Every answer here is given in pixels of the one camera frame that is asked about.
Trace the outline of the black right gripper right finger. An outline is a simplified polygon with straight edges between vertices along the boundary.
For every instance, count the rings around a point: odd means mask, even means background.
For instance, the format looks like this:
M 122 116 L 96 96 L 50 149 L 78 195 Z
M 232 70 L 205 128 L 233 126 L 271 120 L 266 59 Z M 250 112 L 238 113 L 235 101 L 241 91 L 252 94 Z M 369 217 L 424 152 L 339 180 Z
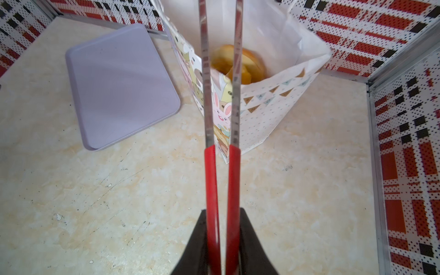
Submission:
M 240 208 L 239 273 L 241 275 L 278 275 L 242 207 Z

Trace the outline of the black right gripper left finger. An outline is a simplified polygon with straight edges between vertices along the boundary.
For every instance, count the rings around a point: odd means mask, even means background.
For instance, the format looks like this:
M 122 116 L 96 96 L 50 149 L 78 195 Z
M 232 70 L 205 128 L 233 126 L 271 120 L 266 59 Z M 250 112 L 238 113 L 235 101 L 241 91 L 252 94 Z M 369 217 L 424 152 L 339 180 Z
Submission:
M 170 275 L 207 275 L 208 273 L 206 210 L 202 210 L 186 248 Z

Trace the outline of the grey lilac tray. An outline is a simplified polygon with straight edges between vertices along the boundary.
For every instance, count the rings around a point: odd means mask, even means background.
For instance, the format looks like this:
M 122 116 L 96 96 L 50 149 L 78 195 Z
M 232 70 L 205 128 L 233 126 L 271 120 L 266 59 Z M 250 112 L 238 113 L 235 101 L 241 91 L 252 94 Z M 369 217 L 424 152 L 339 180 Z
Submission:
M 125 26 L 65 54 L 82 143 L 105 149 L 173 115 L 181 106 L 142 24 Z

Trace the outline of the cartoon animal paper bag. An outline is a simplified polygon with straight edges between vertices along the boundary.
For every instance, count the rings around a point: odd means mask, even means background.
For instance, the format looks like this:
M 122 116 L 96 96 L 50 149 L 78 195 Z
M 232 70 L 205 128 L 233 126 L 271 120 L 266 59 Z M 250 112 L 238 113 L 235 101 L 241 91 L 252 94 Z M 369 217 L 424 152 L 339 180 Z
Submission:
M 204 110 L 197 1 L 153 1 L 184 78 Z M 214 143 L 229 159 L 235 1 L 207 1 Z M 245 1 L 239 147 L 263 143 L 331 57 L 327 44 L 275 1 Z

